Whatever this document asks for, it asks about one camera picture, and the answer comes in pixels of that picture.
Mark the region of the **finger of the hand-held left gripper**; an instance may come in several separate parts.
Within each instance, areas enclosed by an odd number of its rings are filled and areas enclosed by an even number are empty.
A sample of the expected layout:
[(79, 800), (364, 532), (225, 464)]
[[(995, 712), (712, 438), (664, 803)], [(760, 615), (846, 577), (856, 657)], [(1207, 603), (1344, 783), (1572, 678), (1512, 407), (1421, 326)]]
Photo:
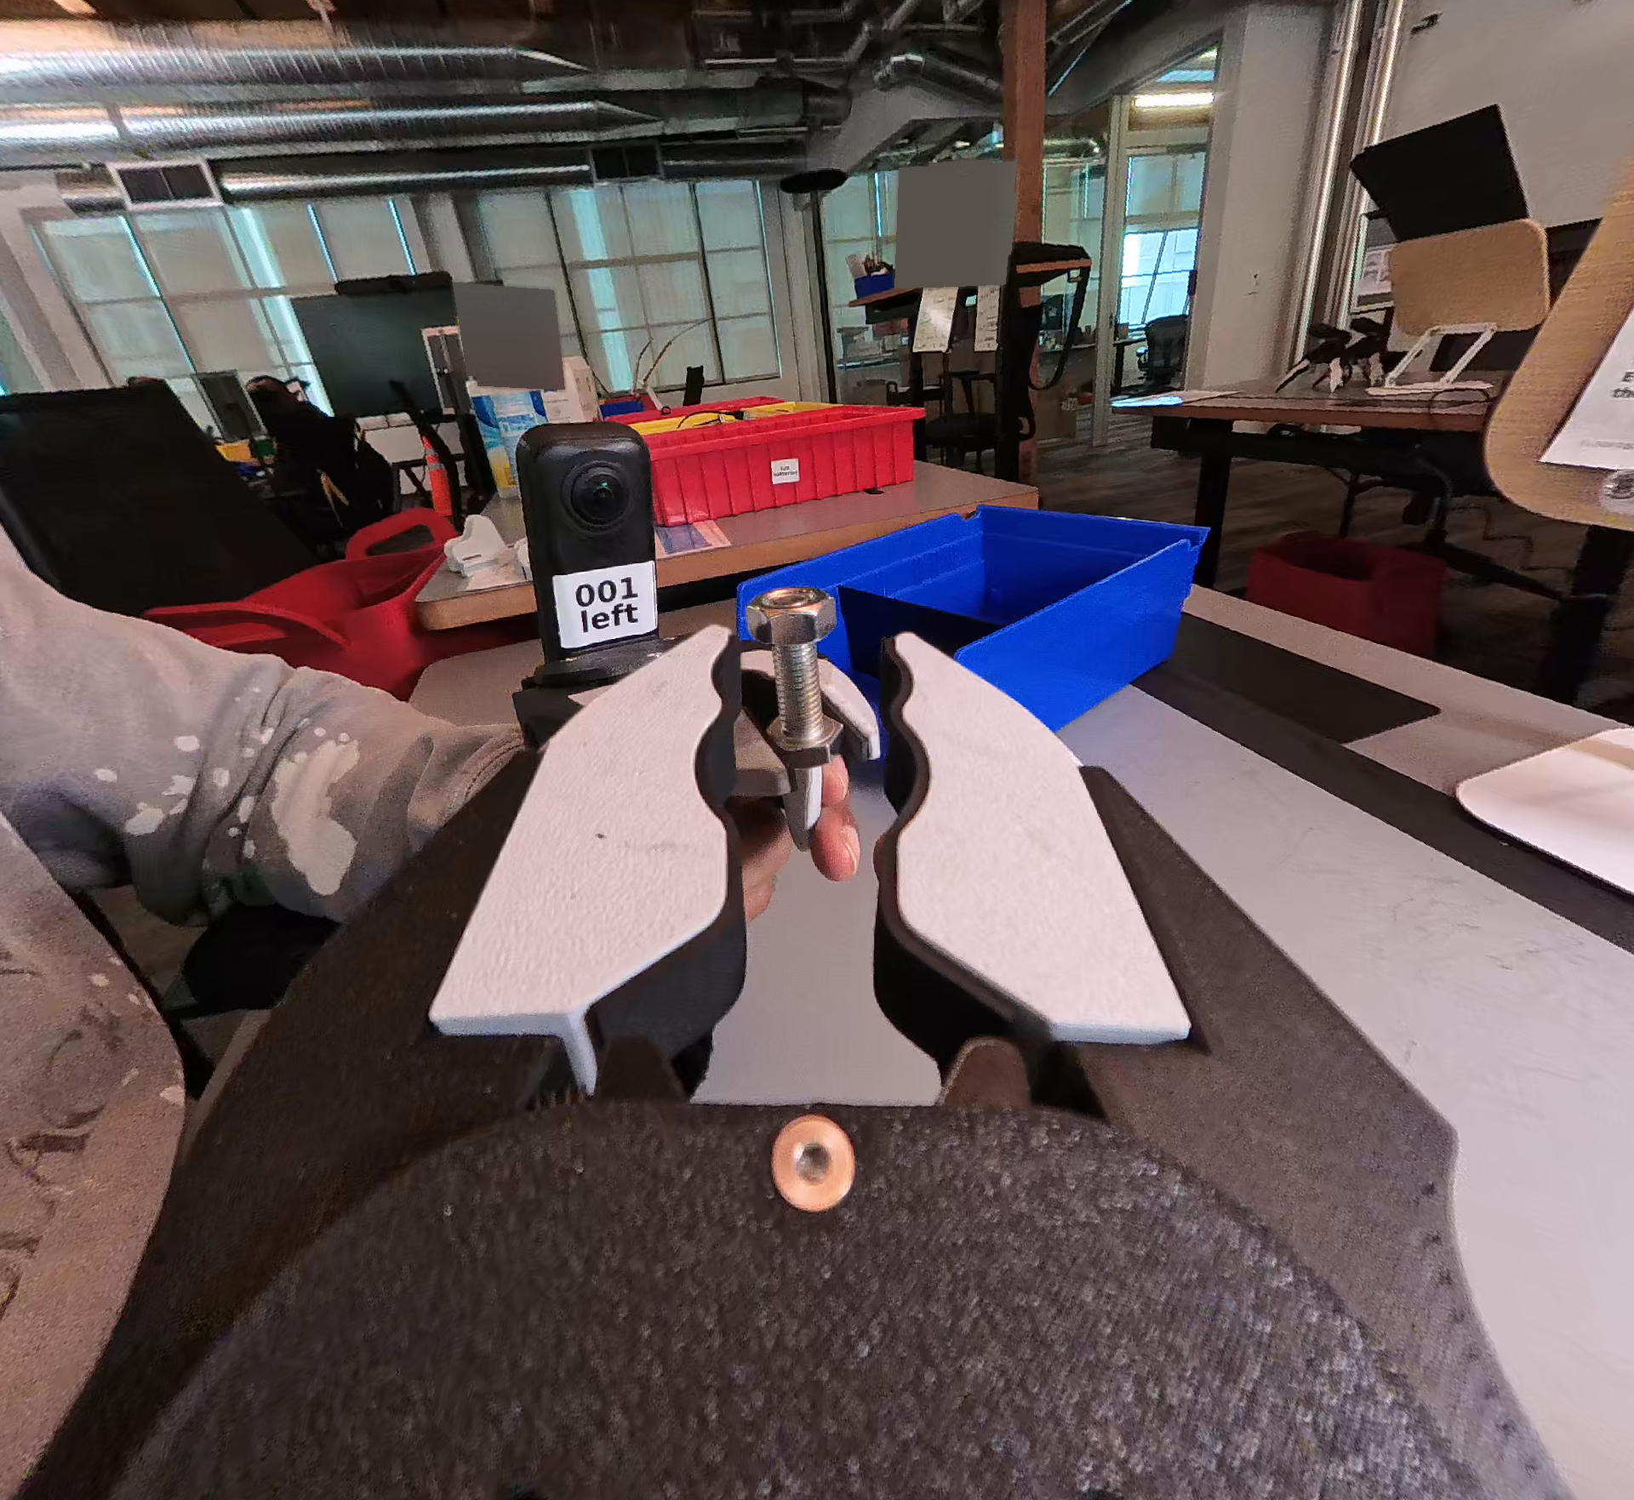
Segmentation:
[(815, 826), (822, 805), (822, 771), (791, 771), (764, 736), (765, 726), (781, 718), (786, 728), (800, 735), (812, 731), (825, 716), (820, 694), (789, 697), (783, 702), (774, 683), (743, 683), (741, 711), (733, 726), (733, 754), (736, 759), (736, 784), (733, 793), (745, 800), (777, 798), (788, 833), (798, 851), (807, 851), (808, 834)]
[(872, 764), (882, 755), (882, 730), (875, 707), (858, 683), (819, 656), (819, 687), (825, 716), (839, 724), (846, 755)]

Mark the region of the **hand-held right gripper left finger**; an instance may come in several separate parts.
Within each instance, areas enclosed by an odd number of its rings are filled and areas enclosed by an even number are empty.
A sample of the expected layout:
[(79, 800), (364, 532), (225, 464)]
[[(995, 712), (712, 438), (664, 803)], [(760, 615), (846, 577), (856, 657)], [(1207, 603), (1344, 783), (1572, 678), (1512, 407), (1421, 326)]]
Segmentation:
[(747, 972), (728, 805), (736, 639), (705, 628), (575, 714), (541, 752), (427, 1020), (553, 1038), (592, 1093), (609, 1047), (705, 1042)]

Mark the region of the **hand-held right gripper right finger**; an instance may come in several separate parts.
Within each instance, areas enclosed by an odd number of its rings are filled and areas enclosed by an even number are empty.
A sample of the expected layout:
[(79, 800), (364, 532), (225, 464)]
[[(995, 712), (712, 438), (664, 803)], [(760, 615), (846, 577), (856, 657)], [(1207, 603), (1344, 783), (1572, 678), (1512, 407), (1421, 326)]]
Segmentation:
[(1064, 1044), (1169, 1044), (1191, 1018), (1073, 750), (927, 639), (880, 657), (908, 793), (875, 865), (904, 956), (1009, 1026)]

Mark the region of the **silver steel bolt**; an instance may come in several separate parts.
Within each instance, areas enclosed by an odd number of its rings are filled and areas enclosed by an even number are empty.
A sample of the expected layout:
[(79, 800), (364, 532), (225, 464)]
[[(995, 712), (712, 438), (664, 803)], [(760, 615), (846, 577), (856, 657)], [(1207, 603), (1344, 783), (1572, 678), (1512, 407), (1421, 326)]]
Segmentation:
[(752, 642), (764, 647), (783, 702), (820, 694), (819, 644), (836, 625), (831, 594), (807, 587), (765, 591), (750, 599), (745, 621)]

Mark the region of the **blue plastic bin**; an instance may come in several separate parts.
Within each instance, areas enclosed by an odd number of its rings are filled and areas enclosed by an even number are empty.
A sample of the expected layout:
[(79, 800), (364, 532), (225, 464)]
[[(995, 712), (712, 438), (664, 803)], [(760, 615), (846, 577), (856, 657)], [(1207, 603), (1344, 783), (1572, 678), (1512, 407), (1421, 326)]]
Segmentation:
[[(1170, 657), (1207, 539), (1198, 527), (983, 506), (747, 579), (738, 616), (777, 587), (831, 594), (820, 654), (841, 670), (839, 587), (1001, 623), (951, 657), (1057, 731)], [(879, 707), (879, 676), (851, 678)]]

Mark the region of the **person's left hand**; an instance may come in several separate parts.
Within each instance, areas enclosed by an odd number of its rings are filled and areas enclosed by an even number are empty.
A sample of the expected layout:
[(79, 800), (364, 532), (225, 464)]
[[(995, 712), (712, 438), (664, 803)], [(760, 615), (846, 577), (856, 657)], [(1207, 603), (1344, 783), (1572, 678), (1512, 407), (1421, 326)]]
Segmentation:
[[(740, 841), (743, 913), (752, 924), (765, 913), (779, 872), (798, 850), (779, 800), (735, 800), (729, 812)], [(822, 771), (822, 805), (808, 834), (807, 853), (813, 869), (831, 882), (846, 882), (860, 869), (862, 841), (843, 759), (834, 759)]]

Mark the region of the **blue white wipes canister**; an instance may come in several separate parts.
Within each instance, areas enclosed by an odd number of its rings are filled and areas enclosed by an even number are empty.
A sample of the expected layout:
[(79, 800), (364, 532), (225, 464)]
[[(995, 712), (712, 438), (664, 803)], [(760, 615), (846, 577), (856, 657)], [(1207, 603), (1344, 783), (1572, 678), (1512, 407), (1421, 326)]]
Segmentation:
[(498, 494), (520, 496), (520, 440), (534, 428), (547, 424), (549, 395), (539, 390), (493, 390), (467, 383), (467, 397)]

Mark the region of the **white plastic gripper part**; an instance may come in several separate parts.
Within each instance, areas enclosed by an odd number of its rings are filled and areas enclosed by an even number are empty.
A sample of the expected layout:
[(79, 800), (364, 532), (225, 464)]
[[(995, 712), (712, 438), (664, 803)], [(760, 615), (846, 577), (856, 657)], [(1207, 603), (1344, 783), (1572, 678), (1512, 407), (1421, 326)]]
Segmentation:
[(525, 536), (508, 541), (486, 513), (467, 517), (460, 534), (443, 544), (443, 560), (474, 591), (532, 580)]

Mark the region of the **grey table wooden edge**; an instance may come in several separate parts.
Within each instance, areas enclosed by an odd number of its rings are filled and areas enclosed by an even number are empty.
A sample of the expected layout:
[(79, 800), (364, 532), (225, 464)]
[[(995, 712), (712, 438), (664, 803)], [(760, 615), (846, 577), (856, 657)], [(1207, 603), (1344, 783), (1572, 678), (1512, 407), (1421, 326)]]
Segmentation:
[[(723, 601), (741, 580), (781, 570), (927, 524), (944, 515), (968, 517), (982, 506), (1038, 506), (1031, 486), (918, 464), (913, 479), (880, 491), (728, 517), (721, 539), (657, 563), (659, 609), (673, 611)], [(451, 632), (496, 621), (532, 618), (527, 584), (472, 591), (458, 572), (438, 570), (419, 591), (417, 616), (427, 632)]]

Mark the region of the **red plastic tote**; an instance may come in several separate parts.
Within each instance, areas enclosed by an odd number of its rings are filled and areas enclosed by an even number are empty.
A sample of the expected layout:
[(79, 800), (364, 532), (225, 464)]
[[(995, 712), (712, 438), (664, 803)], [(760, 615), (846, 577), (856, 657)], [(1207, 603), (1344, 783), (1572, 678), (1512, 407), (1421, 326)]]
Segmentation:
[(913, 479), (920, 405), (838, 405), (698, 431), (644, 436), (656, 522), (721, 522)]

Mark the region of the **dark display screen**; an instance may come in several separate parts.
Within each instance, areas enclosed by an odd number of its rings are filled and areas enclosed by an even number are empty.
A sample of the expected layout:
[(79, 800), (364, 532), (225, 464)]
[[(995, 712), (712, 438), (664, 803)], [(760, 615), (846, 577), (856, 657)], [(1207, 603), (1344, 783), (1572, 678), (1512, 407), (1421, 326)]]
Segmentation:
[(341, 282), (331, 294), (292, 299), (292, 309), (333, 415), (384, 419), (407, 402), (420, 412), (441, 407), (422, 333), (456, 323), (446, 271)]

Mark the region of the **red floor box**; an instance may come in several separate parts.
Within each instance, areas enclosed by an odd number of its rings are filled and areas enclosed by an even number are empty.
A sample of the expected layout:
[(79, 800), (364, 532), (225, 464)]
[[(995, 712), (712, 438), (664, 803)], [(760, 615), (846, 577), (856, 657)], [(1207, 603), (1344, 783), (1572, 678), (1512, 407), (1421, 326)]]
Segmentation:
[(1430, 555), (1296, 530), (1253, 555), (1244, 596), (1332, 632), (1433, 657), (1443, 580), (1445, 565)]

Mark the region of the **black standing desk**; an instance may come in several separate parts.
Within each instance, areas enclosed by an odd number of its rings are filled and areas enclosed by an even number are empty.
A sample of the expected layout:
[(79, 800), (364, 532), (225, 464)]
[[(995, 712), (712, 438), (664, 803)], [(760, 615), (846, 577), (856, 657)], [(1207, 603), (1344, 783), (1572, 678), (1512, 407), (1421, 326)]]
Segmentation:
[[(1013, 244), (1007, 276), (997, 288), (994, 342), (973, 343), (977, 354), (994, 357), (994, 409), (985, 414), (977, 409), (975, 400), (968, 400), (965, 412), (944, 412), (937, 417), (927, 412), (915, 433), (918, 460), (923, 460), (928, 452), (963, 460), (992, 450), (995, 477), (1004, 482), (1021, 481), (1023, 445), (1035, 438), (1031, 398), (1035, 393), (1061, 385), (1083, 316), (1092, 271), (1092, 259), (1080, 246), (1026, 240)], [(1066, 342), (1055, 374), (1038, 383), (1031, 374), (1042, 330), (1038, 292), (1061, 276), (1071, 280), (1073, 292)]]

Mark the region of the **wooden table black legs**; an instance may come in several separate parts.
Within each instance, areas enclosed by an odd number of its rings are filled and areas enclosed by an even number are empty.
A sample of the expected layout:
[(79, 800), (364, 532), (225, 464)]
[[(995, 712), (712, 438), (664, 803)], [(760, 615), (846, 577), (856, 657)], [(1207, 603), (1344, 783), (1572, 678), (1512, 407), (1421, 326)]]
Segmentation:
[(1195, 527), (1208, 536), (1195, 568), (1200, 587), (1215, 587), (1234, 465), (1258, 462), (1342, 476), (1340, 534), (1349, 532), (1361, 491), (1407, 493), (1425, 503), (1419, 551), (1485, 585), (1548, 597), (1527, 573), (1447, 537), (1447, 513), (1455, 500), (1497, 496), (1483, 460), (1483, 434), (1497, 398), (1497, 388), (1481, 383), (1455, 383), (1425, 395), (1297, 393), (1248, 385), (1121, 397), (1112, 409), (1145, 419), (1153, 450), (1200, 462)]

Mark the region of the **spare black gripper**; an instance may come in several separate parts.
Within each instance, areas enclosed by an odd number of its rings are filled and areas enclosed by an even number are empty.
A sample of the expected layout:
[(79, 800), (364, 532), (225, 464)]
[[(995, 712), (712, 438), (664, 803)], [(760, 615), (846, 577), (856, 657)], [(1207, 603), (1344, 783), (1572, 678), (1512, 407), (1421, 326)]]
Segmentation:
[(1359, 383), (1363, 390), (1383, 386), (1383, 354), (1390, 338), (1390, 319), (1359, 316), (1346, 326), (1311, 323), (1304, 349), (1296, 364), (1277, 381), (1275, 391), (1285, 393), (1303, 378), (1316, 383), (1318, 391), (1335, 395)]

